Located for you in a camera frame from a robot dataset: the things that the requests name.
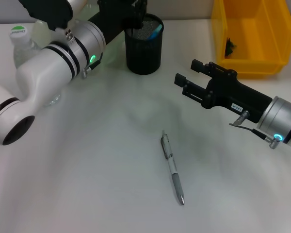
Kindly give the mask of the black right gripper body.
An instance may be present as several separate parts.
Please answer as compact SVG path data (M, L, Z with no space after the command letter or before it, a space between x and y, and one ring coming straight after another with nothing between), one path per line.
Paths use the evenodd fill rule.
M210 71L211 77L201 105L210 109L215 106L227 108L239 115L249 112L249 121L258 123L272 98L260 93L237 80L235 71Z

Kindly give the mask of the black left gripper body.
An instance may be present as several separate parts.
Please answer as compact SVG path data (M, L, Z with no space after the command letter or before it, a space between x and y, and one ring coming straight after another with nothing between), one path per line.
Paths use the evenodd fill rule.
M98 0L99 12L88 21L95 24L103 33L105 43L109 44L123 30L124 16L136 15L132 3L134 0Z

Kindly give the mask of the blue scissors with sheath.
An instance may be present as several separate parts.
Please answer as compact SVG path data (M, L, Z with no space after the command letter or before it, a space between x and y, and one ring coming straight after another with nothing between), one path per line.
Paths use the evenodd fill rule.
M151 40L153 38L155 38L159 33L160 31L162 30L162 24L160 24L152 33L151 35L147 38L147 40Z

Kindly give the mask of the green plastic wrapper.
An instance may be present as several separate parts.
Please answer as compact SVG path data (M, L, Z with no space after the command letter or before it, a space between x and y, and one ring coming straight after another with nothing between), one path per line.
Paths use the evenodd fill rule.
M234 44L230 38L226 39L226 47L225 47L225 58L229 57L234 50L236 49L237 45Z

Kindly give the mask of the silver ballpoint pen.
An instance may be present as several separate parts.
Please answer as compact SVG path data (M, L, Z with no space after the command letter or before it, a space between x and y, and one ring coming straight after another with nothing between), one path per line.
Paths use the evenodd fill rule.
M182 189L182 185L180 182L180 177L178 174L178 170L176 167L176 163L174 160L174 156L171 150L171 145L169 142L169 138L168 135L165 133L165 131L162 131L162 136L160 139L161 142L161 146L162 146L162 150L164 153L164 156L168 162L169 165L169 169L170 169L170 173L171 173L171 178L173 181L173 185L174 185L174 189L176 192L176 196L178 198L178 201L180 203L180 205L184 205L185 204L185 199L184 199L184 192Z

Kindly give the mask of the clear bottle with green label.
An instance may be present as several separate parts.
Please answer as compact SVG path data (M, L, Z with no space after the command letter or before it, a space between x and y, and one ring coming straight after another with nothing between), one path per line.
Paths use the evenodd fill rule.
M32 40L31 34L25 26L15 26L9 33L14 46L13 58L16 69L36 56L41 48Z

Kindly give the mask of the black mesh pen holder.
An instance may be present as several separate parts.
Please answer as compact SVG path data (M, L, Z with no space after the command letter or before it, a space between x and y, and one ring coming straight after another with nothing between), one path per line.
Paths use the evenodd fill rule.
M139 75L148 75L157 71L161 65L163 21L153 14L146 14L144 21L157 21L162 24L160 33L151 40L139 39L140 29L126 29L126 63L130 71Z

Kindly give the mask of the translucent green fruit bowl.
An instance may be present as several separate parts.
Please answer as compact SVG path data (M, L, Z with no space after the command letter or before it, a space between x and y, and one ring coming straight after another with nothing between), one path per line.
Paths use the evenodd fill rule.
M85 21L75 17L66 29L56 28L55 31L36 19L32 35L41 50L18 70L38 79L59 75L61 82L66 83L83 69L99 65L107 45L103 33L88 21L92 16Z

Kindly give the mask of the yellow plastic bin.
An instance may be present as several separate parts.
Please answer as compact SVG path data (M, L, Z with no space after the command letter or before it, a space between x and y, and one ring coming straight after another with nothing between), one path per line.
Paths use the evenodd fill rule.
M216 63L238 79L279 73L291 55L291 15L286 0L214 0L211 25ZM226 39L237 45L225 58Z

